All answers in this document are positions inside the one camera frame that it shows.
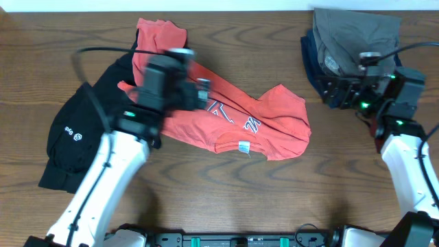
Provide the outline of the red orange printed t-shirt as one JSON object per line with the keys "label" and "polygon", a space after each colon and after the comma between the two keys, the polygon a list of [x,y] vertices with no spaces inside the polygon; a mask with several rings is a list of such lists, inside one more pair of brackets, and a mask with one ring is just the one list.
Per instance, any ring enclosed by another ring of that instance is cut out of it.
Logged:
{"label": "red orange printed t-shirt", "polygon": [[260,152],[270,161],[296,158],[306,150],[311,128],[303,98],[279,84],[255,99],[192,62],[189,79],[199,78],[212,84],[206,108],[173,112],[165,119],[164,135],[214,153]]}

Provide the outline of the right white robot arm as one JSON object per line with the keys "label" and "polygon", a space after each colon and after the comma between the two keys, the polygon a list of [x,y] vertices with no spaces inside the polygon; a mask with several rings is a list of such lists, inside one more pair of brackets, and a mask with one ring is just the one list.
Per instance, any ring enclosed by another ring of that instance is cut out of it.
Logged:
{"label": "right white robot arm", "polygon": [[438,178],[429,157],[430,137],[413,119],[425,76],[407,67],[364,75],[320,76],[325,104],[354,109],[368,126],[386,164],[401,210],[399,223],[383,237],[358,226],[344,226],[328,238],[328,246],[438,245]]}

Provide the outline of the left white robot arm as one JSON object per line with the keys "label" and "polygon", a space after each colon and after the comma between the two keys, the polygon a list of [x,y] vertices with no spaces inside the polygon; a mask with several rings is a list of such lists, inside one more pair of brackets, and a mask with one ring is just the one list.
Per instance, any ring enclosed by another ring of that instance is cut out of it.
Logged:
{"label": "left white robot arm", "polygon": [[147,234],[136,228],[108,233],[110,219],[126,187],[158,149],[164,119],[173,110],[206,106],[210,82],[187,81],[193,53],[173,49],[153,55],[134,103],[122,104],[109,117],[97,107],[105,131],[82,183],[64,213],[44,238],[30,236],[26,246],[146,246]]}

